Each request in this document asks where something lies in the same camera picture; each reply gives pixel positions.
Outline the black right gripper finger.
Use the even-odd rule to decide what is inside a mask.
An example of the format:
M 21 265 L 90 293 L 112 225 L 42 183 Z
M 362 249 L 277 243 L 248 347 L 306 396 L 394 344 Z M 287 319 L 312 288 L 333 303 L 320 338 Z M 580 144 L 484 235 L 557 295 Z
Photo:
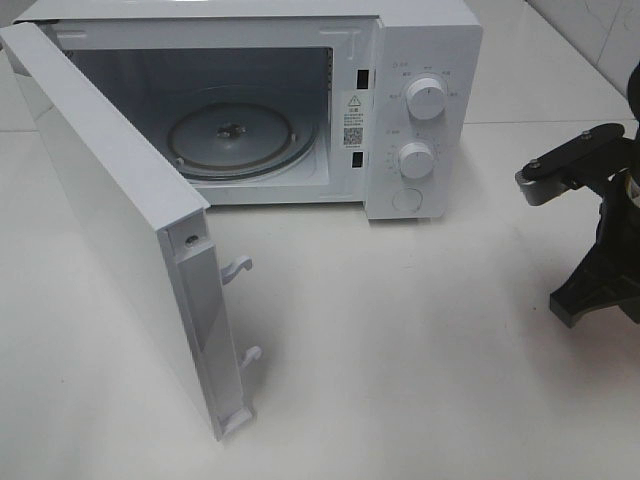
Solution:
M 595 244 L 549 300 L 568 328 L 587 313 L 614 306 L 639 324 L 639 254 L 611 245 Z

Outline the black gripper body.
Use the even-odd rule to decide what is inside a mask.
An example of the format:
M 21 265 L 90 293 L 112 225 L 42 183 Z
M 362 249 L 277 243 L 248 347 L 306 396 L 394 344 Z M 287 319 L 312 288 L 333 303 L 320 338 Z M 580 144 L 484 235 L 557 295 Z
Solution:
M 603 190 L 600 220 L 594 246 L 602 250 L 639 249 L 639 133 L 634 139 L 624 136 L 621 124 L 603 124 L 594 128 L 606 143 L 602 162 L 609 170 L 618 169 Z

